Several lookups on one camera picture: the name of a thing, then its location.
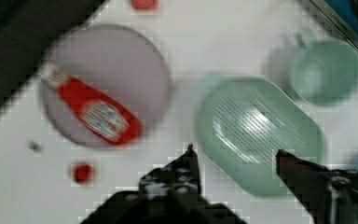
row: small red object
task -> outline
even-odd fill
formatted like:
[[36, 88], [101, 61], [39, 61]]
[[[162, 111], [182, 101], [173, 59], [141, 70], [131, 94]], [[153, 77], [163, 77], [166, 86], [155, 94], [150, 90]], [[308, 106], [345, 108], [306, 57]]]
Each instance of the small red object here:
[[132, 0], [135, 9], [151, 10], [158, 7], [158, 0]]
[[87, 184], [93, 179], [94, 169], [86, 163], [76, 164], [72, 176], [77, 184]]

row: white surface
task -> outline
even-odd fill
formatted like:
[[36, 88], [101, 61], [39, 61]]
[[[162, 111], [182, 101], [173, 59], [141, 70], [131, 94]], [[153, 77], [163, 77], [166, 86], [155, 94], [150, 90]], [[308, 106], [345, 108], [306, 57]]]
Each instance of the white surface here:
[[[149, 37], [167, 57], [177, 88], [159, 127], [128, 150], [79, 147], [48, 123], [38, 102], [40, 79], [32, 79], [0, 112], [0, 223], [79, 223], [109, 195], [136, 189], [142, 175], [184, 153], [193, 136], [180, 128], [180, 97], [188, 84], [184, 80], [195, 80], [213, 69], [263, 74], [268, 54], [281, 44], [281, 34], [307, 25], [324, 35], [291, 0], [165, 0], [158, 13], [136, 15], [128, 1], [116, 0], [93, 22], [129, 25]], [[358, 150], [358, 94], [332, 112], [300, 106], [325, 129], [326, 164], [345, 165]], [[329, 124], [327, 115], [340, 118], [341, 111], [346, 111], [345, 119]], [[30, 140], [41, 143], [44, 150], [40, 154], [29, 150]], [[211, 202], [226, 203], [250, 224], [311, 223], [294, 197], [262, 200], [250, 196], [198, 152], [203, 192]], [[95, 162], [99, 172], [94, 186], [88, 188], [77, 186], [68, 175], [71, 162], [83, 159]]]

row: cup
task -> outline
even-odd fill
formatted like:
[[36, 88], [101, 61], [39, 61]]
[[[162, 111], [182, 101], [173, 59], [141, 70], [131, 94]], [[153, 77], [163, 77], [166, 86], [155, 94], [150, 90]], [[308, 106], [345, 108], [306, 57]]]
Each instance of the cup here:
[[296, 34], [295, 48], [278, 56], [283, 60], [274, 66], [281, 68], [282, 88], [292, 99], [337, 105], [358, 89], [358, 53], [344, 41], [317, 40], [311, 30], [305, 30]]

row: plate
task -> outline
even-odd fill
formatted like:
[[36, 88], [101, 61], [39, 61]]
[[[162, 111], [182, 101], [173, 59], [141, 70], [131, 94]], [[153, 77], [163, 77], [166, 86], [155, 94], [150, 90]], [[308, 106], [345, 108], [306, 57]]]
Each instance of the plate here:
[[319, 126], [278, 87], [258, 77], [228, 79], [215, 87], [198, 110], [196, 134], [205, 154], [257, 196], [288, 193], [276, 175], [279, 149], [316, 163], [324, 154]]
[[[66, 37], [48, 60], [124, 105], [147, 134], [164, 115], [172, 82], [158, 49], [130, 28], [114, 24], [88, 27]], [[45, 82], [41, 101], [53, 126], [84, 147], [109, 147], [74, 116]]]

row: bottle label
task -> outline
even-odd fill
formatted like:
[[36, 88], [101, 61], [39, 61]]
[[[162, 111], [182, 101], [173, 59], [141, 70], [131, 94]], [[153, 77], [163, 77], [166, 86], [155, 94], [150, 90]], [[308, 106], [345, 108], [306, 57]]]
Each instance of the bottle label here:
[[129, 123], [113, 106], [101, 100], [86, 104], [80, 118], [94, 132], [112, 141], [117, 141], [129, 128]]

